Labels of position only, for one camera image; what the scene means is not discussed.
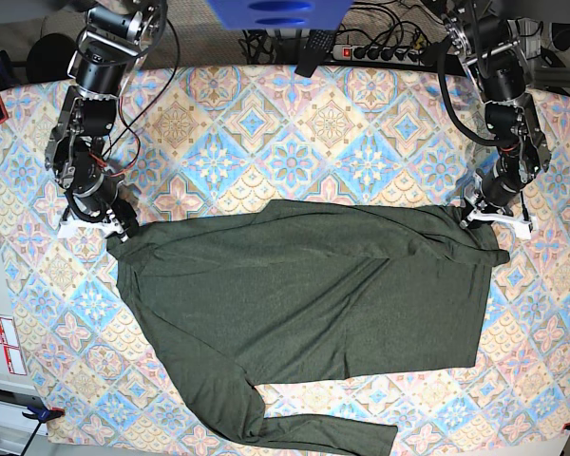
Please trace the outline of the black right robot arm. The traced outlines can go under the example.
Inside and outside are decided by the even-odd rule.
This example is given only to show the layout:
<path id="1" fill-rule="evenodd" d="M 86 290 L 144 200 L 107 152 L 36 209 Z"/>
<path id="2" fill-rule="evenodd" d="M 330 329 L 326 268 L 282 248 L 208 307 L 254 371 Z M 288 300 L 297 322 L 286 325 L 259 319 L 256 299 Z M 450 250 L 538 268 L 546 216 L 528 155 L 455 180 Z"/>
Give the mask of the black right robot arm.
<path id="1" fill-rule="evenodd" d="M 120 192 L 124 177 L 110 170 L 101 154 L 133 72 L 166 26 L 164 1 L 130 1 L 122 12 L 94 3 L 87 10 L 67 68 L 73 84 L 45 149 L 45 167 L 67 203 L 59 237 L 71 237 L 83 227 L 120 241 L 136 235 L 135 210 Z"/>

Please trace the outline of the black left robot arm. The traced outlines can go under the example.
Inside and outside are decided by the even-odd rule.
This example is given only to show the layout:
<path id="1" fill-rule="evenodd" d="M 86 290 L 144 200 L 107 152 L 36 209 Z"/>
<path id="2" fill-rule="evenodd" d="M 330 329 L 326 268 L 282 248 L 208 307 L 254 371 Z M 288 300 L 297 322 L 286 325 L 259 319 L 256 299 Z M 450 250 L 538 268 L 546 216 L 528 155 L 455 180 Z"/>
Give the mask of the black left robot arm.
<path id="1" fill-rule="evenodd" d="M 442 15 L 446 38 L 437 54 L 438 82 L 446 113 L 469 140 L 498 153 L 491 168 L 476 170 L 465 186 L 460 225 L 475 228 L 497 222 L 529 240 L 538 228 L 526 208 L 514 216 L 510 204 L 523 199 L 524 188 L 548 170 L 551 151 L 540 126 L 528 86 L 531 74 L 515 24 L 488 12 L 476 1 L 458 1 Z M 455 51 L 484 105 L 489 137 L 467 127 L 457 116 L 446 79 L 446 57 Z"/>

